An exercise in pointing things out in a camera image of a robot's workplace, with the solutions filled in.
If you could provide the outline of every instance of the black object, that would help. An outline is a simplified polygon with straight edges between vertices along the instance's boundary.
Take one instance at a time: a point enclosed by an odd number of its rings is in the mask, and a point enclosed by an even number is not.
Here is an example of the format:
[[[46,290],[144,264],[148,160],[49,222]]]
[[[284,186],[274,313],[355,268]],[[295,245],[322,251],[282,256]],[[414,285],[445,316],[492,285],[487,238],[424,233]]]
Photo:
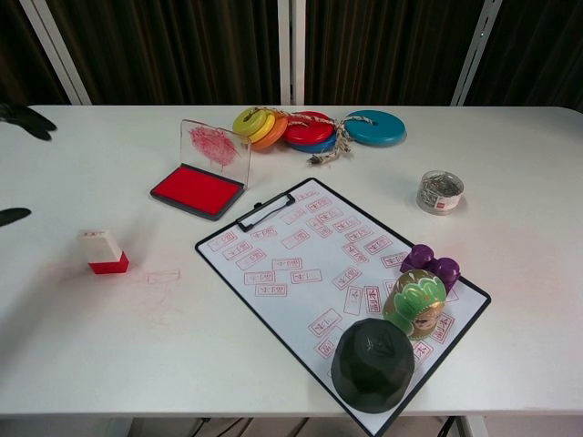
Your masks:
[[[33,137],[49,141],[49,131],[56,130],[55,123],[38,114],[30,107],[12,103],[0,104],[0,121],[20,126]]]
[[[360,412],[391,410],[403,398],[414,371],[413,347],[390,321],[355,322],[340,338],[332,360],[332,383]]]
[[[0,227],[9,225],[31,214],[28,208],[9,208],[0,211]]]

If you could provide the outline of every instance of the colorful discs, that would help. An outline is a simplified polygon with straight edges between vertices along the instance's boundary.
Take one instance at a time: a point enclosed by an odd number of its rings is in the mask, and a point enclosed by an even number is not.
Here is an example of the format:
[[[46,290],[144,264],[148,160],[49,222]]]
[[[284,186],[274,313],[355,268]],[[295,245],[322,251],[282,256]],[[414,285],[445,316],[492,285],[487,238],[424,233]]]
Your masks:
[[[249,135],[251,143],[255,143],[270,133],[271,128],[275,124],[275,116],[270,112],[265,118],[265,123],[255,133]]]
[[[326,115],[314,111],[302,111],[298,114],[329,119]],[[289,117],[291,122],[302,122],[301,125],[292,125],[286,129],[283,137],[288,143],[298,146],[313,146],[326,140],[334,131],[334,126],[319,121],[311,121],[304,118]]]
[[[287,126],[288,119],[282,114],[276,114],[275,123],[273,124],[273,127],[271,128],[270,132],[259,141],[253,143],[251,145],[251,148],[253,150],[263,150],[271,146],[273,143],[275,143],[278,139],[281,138]]]
[[[268,112],[263,109],[250,107],[239,114],[233,121],[233,132],[249,137],[257,132],[264,124]]]
[[[372,124],[357,120],[345,123],[348,135],[367,146],[391,146],[401,141],[406,134],[403,121],[386,112],[365,109],[352,112],[349,116],[367,117],[373,121]]]

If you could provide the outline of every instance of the twine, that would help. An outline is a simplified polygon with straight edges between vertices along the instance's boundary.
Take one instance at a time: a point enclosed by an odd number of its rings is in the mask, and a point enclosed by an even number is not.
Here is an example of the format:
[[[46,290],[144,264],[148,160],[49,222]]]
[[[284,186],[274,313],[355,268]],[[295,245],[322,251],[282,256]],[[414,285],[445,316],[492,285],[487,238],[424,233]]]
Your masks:
[[[341,155],[341,153],[349,154],[352,152],[352,149],[350,147],[351,138],[350,138],[350,135],[348,135],[348,132],[347,132],[346,126],[345,126],[347,121],[355,120],[355,121],[364,121],[364,122],[369,123],[369,124],[373,123],[373,121],[370,118],[362,117],[362,116],[348,116],[348,117],[345,117],[341,120],[332,120],[332,119],[321,118],[321,117],[317,117],[317,116],[309,116],[307,114],[290,113],[290,112],[282,111],[281,109],[278,109],[275,107],[254,107],[252,109],[252,111],[249,113],[248,117],[252,116],[257,111],[260,111],[262,109],[266,110],[266,111],[271,111],[271,112],[283,114],[286,117],[301,118],[304,120],[315,121],[315,122],[325,123],[327,125],[334,126],[334,131],[336,132],[336,142],[334,143],[334,148],[330,152],[313,154],[312,157],[308,159],[308,162],[310,164],[312,164],[313,166],[318,166],[320,164],[325,164],[327,162],[334,161],[335,159],[337,159]],[[304,122],[299,121],[299,120],[297,120],[297,121],[293,120],[293,121],[288,122],[288,126],[294,126],[294,125],[308,126],[307,123],[304,123]]]

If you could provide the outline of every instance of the clipboard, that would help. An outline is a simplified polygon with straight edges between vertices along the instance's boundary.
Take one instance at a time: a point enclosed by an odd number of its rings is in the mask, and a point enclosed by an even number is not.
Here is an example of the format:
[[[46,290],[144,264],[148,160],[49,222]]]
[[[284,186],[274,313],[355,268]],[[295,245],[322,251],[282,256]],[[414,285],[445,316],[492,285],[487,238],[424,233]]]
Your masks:
[[[412,246],[332,188],[308,178],[255,205],[197,243],[196,251],[361,428],[376,437],[491,301],[460,278],[432,336],[412,341],[415,371],[401,401],[378,414],[355,410],[332,384],[335,346],[356,321],[382,318],[381,308]],[[358,304],[349,300],[356,290],[361,291]]]

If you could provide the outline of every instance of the red and white stamp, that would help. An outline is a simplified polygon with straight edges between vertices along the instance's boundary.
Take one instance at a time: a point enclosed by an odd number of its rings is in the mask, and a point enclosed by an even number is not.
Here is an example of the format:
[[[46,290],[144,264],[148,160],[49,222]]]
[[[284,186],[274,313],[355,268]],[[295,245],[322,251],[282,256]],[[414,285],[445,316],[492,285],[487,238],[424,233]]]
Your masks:
[[[306,221],[306,224],[323,239],[332,235],[332,230],[326,225],[323,225],[317,218],[310,218]]]
[[[330,308],[324,312],[322,316],[314,320],[310,326],[308,326],[308,330],[310,330],[310,332],[316,337],[321,337],[328,333],[342,319],[343,317],[340,314]]]
[[[378,287],[364,287],[364,296],[366,296],[366,310],[370,314],[381,312],[381,291]]]
[[[357,262],[359,264],[362,264],[363,262],[368,262],[368,258],[366,258],[364,254],[360,250],[358,250],[358,248],[356,248],[356,246],[354,246],[352,243],[345,244],[343,246],[343,251],[346,255],[352,258],[354,262]]]
[[[301,258],[277,258],[271,260],[271,268],[274,270],[297,270],[302,268]]]
[[[338,290],[344,290],[348,287],[356,278],[362,275],[362,272],[354,267],[349,267],[343,271],[336,278],[332,279],[332,284],[334,284]]]
[[[330,335],[320,341],[314,349],[316,349],[316,352],[326,360],[332,356],[334,351],[336,351],[336,347],[338,346],[338,342],[342,335],[343,331],[340,328],[335,327],[332,332],[330,332]]]
[[[381,237],[374,239],[370,243],[365,244],[364,248],[368,253],[374,255],[375,253],[379,253],[384,248],[388,248],[392,244],[393,242],[389,240],[389,238],[386,235],[382,235]]]
[[[250,271],[243,275],[245,285],[272,284],[275,282],[274,271]]]
[[[400,266],[403,260],[407,258],[407,252],[397,253],[388,257],[381,257],[381,262],[386,269]]]
[[[306,215],[306,211],[304,211],[301,208],[296,208],[292,212],[289,212],[289,213],[285,214],[284,216],[281,216],[281,219],[283,220],[283,222],[286,225],[291,225],[294,221],[297,221],[301,216],[305,216],[305,215]]]
[[[251,250],[252,248],[253,246],[245,239],[241,243],[237,243],[235,246],[223,250],[222,255],[226,260],[229,260],[238,257],[241,253],[245,253],[247,250]]]
[[[255,286],[255,296],[285,298],[288,295],[288,286],[285,284],[258,284]]]
[[[214,239],[209,241],[207,244],[209,245],[210,250],[212,250],[213,252],[216,252],[220,248],[224,248],[228,244],[231,244],[237,238],[238,237],[235,235],[235,233],[232,230],[229,230],[229,231],[225,232],[224,234],[219,235],[218,237],[215,237]]]
[[[439,343],[444,343],[447,338],[447,334],[452,329],[455,319],[442,312],[437,324],[435,325],[434,331],[431,334],[431,338]]]
[[[349,287],[346,291],[346,300],[344,301],[344,312],[354,316],[361,315],[361,301],[363,300],[363,291],[358,287]]]
[[[330,221],[332,219],[336,219],[337,217],[343,216],[344,213],[340,211],[338,208],[328,209],[327,211],[321,212],[316,216],[318,220],[322,223]]]
[[[268,228],[262,230],[256,230],[249,235],[253,241],[257,241],[258,239],[268,239],[270,237],[275,237],[277,235],[277,231],[273,226],[269,226]]]
[[[332,201],[329,200],[327,197],[323,197],[323,198],[319,198],[317,200],[314,200],[312,203],[309,203],[308,205],[306,205],[306,208],[310,211],[310,212],[316,212],[318,209],[322,209],[324,207],[328,207],[332,204]]]
[[[415,364],[421,364],[431,352],[434,351],[434,348],[429,346],[424,341],[420,340],[413,346],[413,357],[415,360]]]
[[[293,249],[296,246],[302,244],[306,239],[310,237],[310,234],[303,229],[296,230],[288,238],[283,239],[281,244],[285,246],[286,249]]]
[[[305,282],[322,282],[322,272],[320,269],[295,270],[290,272],[292,284],[303,284]]]
[[[252,253],[250,253],[246,257],[243,257],[243,258],[239,259],[238,261],[236,261],[236,264],[239,266],[239,268],[241,270],[246,270],[249,267],[257,264],[262,259],[266,259],[266,258],[267,258],[267,255],[265,255],[265,252],[263,250],[255,249]]]
[[[359,227],[358,229],[352,230],[349,233],[346,234],[346,238],[351,242],[354,243],[356,241],[358,241],[359,239],[363,239],[365,237],[368,237],[369,235],[371,235],[373,232],[371,231],[371,229],[364,225]]]
[[[336,229],[338,232],[344,232],[345,230],[352,229],[360,224],[361,221],[359,219],[357,219],[355,216],[350,216],[344,220],[337,221],[332,226],[334,226],[334,229]]]

